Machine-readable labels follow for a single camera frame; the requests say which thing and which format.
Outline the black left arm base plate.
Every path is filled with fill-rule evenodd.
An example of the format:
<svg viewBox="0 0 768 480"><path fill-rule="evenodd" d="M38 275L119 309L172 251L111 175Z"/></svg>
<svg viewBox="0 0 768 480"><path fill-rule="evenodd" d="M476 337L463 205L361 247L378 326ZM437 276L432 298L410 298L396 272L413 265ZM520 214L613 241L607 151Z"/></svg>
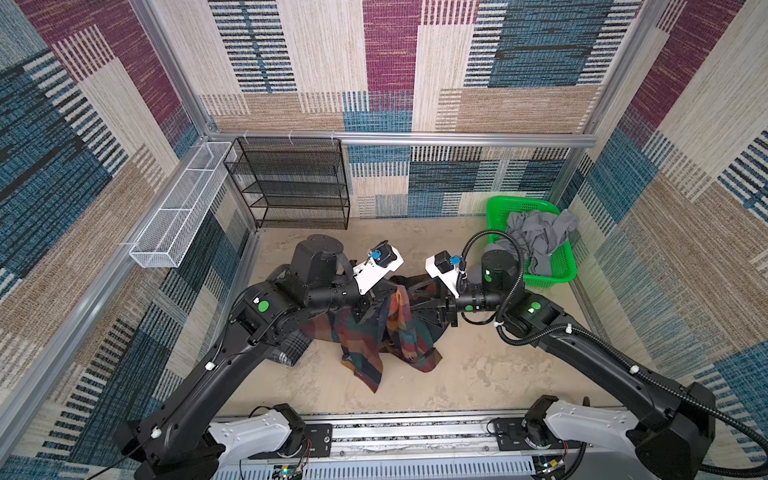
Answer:
<svg viewBox="0 0 768 480"><path fill-rule="evenodd" d="M315 423L294 429L279 453L288 458L309 456L310 458L327 458L331 454L333 440L333 425L331 423Z"/></svg>

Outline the grey plaid long sleeve shirt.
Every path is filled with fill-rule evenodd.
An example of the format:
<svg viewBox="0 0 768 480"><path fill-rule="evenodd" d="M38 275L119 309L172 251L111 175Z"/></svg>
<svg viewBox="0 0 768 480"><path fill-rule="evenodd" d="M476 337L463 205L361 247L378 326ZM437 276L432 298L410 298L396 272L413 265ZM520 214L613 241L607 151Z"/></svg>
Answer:
<svg viewBox="0 0 768 480"><path fill-rule="evenodd" d="M276 285L281 292L274 299L267 299L268 307L266 313L276 314L278 312L278 301L290 297L291 300L303 310L306 308L305 299L308 291L307 281L289 264L282 264L277 267L267 278L269 282ZM293 367L295 366L305 351L311 344L311 339L300 329L292 330L286 338L271 353L269 359L275 363Z"/></svg>

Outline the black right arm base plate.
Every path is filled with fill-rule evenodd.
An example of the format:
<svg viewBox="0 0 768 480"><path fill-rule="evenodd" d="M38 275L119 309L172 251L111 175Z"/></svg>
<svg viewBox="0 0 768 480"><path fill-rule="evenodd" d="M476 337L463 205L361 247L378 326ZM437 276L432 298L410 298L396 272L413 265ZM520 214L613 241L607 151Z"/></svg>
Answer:
<svg viewBox="0 0 768 480"><path fill-rule="evenodd" d="M580 450L581 443L557 438L543 421L528 422L524 417L497 417L486 423L500 451Z"/></svg>

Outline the multicolour plaid long sleeve shirt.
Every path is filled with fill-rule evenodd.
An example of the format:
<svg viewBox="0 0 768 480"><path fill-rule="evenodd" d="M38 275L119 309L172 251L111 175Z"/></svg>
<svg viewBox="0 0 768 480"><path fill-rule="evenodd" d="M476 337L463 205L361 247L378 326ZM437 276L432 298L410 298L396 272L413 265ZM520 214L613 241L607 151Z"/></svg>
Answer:
<svg viewBox="0 0 768 480"><path fill-rule="evenodd" d="M301 332L311 339L338 343L342 350L342 364L372 392L378 390L382 381L384 353L397 357L422 373L429 373L442 360L436 342L446 327L437 323L437 312L413 312L411 307L437 294L438 287L429 285L415 294L408 291L410 287L429 280L427 274L413 277L395 275L391 281L397 285L396 292L371 319L359 322L351 309L344 308L313 318Z"/></svg>

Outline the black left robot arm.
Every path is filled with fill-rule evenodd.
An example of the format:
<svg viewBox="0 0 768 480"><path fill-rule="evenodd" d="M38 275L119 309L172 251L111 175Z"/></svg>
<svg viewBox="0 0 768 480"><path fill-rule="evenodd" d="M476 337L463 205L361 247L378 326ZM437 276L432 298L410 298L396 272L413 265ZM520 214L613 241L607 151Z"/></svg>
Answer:
<svg viewBox="0 0 768 480"><path fill-rule="evenodd" d="M121 455L139 464L135 478L210 479L251 455L296 451L305 424L287 404L246 420L214 418L260 363L315 318L338 310L370 318L396 291L385 277L402 263L386 241L357 265L333 237L301 241L289 264L240 294L219 338L160 408L118 429Z"/></svg>

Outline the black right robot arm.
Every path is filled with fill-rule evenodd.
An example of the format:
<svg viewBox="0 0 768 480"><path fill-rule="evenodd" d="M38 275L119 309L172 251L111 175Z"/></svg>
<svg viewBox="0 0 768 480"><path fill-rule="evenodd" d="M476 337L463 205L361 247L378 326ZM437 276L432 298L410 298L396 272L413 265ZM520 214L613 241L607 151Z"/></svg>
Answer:
<svg viewBox="0 0 768 480"><path fill-rule="evenodd" d="M593 444L637 459L660 479L692 479L703 471L715 437L714 396L638 364L584 329L561 306L526 289L517 255L501 249L482 257L479 283L462 260L440 252L426 261L427 280L409 287L413 312L455 322L465 312L491 313L501 339L533 346L565 361L623 405L618 412L541 396L521 422L534 449L554 441Z"/></svg>

